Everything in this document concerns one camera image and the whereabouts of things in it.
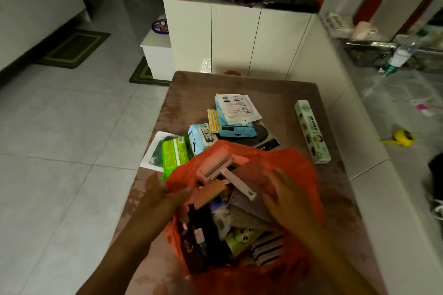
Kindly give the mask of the black remote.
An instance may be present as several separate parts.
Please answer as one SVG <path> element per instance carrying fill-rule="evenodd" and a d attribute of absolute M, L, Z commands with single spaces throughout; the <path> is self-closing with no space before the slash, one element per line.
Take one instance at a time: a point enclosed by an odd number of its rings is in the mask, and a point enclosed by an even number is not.
<path fill-rule="evenodd" d="M 272 139 L 269 139 L 269 140 L 261 143 L 260 145 L 256 146 L 255 148 L 267 152 L 267 151 L 271 151 L 279 146 L 280 146 L 280 142 L 275 137 L 273 137 Z"/>

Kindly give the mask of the orange plastic bag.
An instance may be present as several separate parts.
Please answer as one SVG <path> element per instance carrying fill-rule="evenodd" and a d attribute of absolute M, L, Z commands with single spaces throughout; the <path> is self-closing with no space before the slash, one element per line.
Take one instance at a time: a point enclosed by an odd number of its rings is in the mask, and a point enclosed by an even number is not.
<path fill-rule="evenodd" d="M 234 173 L 244 182 L 250 180 L 257 183 L 259 187 L 264 188 L 265 193 L 273 194 L 274 188 L 263 175 L 263 170 L 283 169 L 305 191 L 315 219 L 321 225 L 324 224 L 323 205 L 314 164 L 291 147 L 266 152 L 229 141 L 217 141 L 187 163 L 172 170 L 165 180 L 170 192 L 178 192 L 185 187 L 196 188 L 200 181 L 197 175 L 200 165 L 220 150 L 229 151 L 240 158 L 235 160 L 241 166 Z M 288 231 L 284 231 L 283 234 L 280 257 L 270 264 L 261 267 L 212 267 L 205 273 L 192 273 L 180 247 L 178 221 L 178 218 L 174 217 L 167 225 L 165 233 L 196 295 L 285 295 L 297 291 L 299 285 L 311 273 L 312 263 L 307 249 Z"/>

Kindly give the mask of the small green door mat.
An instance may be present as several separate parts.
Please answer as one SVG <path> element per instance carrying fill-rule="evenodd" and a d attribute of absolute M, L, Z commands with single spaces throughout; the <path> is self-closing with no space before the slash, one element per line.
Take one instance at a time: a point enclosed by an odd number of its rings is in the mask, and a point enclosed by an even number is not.
<path fill-rule="evenodd" d="M 169 86 L 171 81 L 154 79 L 151 69 L 147 63 L 146 57 L 141 58 L 135 71 L 129 79 L 130 83 L 140 85 L 158 85 Z"/>

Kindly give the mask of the large green door mat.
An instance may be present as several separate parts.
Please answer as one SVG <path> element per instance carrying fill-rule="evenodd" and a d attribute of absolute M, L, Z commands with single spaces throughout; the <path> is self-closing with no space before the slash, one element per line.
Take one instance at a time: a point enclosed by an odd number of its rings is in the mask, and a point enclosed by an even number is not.
<path fill-rule="evenodd" d="M 64 38 L 49 44 L 35 64 L 49 67 L 75 69 L 80 66 L 102 43 L 110 33 L 86 29 L 73 29 Z"/>

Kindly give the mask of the red board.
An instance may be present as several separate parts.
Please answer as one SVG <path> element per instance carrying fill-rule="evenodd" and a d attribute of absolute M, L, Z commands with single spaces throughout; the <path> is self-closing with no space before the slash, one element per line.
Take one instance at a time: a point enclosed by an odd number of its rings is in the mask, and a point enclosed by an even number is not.
<path fill-rule="evenodd" d="M 360 22 L 370 22 L 383 0 L 363 0 L 352 18 L 354 26 Z"/>

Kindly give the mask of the person's left hand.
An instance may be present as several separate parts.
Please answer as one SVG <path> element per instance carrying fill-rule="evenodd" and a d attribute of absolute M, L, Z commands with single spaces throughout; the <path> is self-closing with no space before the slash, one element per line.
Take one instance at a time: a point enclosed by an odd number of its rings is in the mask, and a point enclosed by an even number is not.
<path fill-rule="evenodd" d="M 146 236 L 151 240 L 155 239 L 172 220 L 174 216 L 186 218 L 185 203 L 177 210 L 168 210 L 166 196 L 174 192 L 169 192 L 169 188 L 164 182 L 155 183 L 145 192 L 136 212 L 137 222 L 141 224 Z"/>

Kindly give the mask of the dark bottle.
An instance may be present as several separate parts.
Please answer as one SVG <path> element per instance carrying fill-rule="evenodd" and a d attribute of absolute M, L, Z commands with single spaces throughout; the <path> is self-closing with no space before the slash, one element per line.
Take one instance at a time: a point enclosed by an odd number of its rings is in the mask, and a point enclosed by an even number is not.
<path fill-rule="evenodd" d="M 209 251 L 204 236 L 205 215 L 202 209 L 196 209 L 194 203 L 189 204 L 188 217 L 194 237 L 194 253 L 188 268 L 191 274 L 200 274 L 207 271 Z"/>

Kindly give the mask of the striped sponge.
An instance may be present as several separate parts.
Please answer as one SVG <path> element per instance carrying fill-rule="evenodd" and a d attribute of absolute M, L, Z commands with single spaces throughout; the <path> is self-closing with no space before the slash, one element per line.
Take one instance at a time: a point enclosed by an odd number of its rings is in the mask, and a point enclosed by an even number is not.
<path fill-rule="evenodd" d="M 251 245 L 250 252 L 256 265 L 269 264 L 280 257 L 283 247 L 283 231 L 264 232 Z"/>

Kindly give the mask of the long green white box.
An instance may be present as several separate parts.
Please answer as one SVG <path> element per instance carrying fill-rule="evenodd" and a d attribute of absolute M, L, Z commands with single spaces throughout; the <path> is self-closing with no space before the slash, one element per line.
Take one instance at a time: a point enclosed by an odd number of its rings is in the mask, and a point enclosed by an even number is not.
<path fill-rule="evenodd" d="M 295 112 L 313 163 L 329 163 L 331 156 L 309 102 L 298 100 L 295 104 Z"/>

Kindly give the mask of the person's right hand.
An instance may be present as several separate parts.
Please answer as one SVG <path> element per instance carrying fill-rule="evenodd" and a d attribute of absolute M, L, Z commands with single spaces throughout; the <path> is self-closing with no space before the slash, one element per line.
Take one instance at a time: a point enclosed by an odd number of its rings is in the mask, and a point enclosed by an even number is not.
<path fill-rule="evenodd" d="M 273 218 L 285 229 L 307 242 L 315 232 L 316 219 L 304 190 L 282 169 L 265 170 L 275 190 L 273 196 L 263 194 L 263 202 Z"/>

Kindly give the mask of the white printed box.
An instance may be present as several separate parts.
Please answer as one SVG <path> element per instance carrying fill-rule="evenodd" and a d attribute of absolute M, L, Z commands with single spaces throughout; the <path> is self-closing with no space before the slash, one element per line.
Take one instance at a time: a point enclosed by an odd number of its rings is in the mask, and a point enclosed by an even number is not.
<path fill-rule="evenodd" d="M 355 28 L 351 17 L 343 17 L 336 13 L 327 15 L 325 25 L 330 36 L 339 39 L 349 39 Z"/>

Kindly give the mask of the white item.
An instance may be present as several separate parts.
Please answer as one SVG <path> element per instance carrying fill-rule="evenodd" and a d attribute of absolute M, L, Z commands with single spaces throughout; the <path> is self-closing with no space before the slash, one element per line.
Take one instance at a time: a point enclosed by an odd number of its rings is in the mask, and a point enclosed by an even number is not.
<path fill-rule="evenodd" d="M 436 219 L 443 221 L 443 199 L 435 199 L 433 201 L 431 213 Z"/>

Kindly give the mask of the person's left forearm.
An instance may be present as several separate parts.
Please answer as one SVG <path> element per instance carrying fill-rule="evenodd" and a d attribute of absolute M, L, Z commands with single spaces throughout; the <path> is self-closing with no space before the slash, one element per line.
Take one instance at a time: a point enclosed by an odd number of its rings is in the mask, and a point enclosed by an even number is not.
<path fill-rule="evenodd" d="M 172 216 L 133 216 L 75 295 L 125 295 L 152 242 Z"/>

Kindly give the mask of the yellow green packet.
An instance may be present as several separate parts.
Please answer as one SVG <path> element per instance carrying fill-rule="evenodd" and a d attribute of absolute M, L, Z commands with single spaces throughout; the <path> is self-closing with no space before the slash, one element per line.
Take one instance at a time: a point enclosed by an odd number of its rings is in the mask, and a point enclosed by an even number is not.
<path fill-rule="evenodd" d="M 234 259 L 245 251 L 265 231 L 232 228 L 224 237 L 224 242 L 230 250 L 230 256 Z"/>

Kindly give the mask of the orange sponge cloth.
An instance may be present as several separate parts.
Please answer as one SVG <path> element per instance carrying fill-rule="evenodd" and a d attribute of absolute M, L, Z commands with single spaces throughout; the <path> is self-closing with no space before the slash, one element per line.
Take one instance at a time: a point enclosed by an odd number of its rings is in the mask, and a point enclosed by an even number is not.
<path fill-rule="evenodd" d="M 195 210 L 203 208 L 214 199 L 220 197 L 222 201 L 229 197 L 228 180 L 214 179 L 206 185 L 197 188 L 191 195 L 189 204 L 194 206 Z"/>

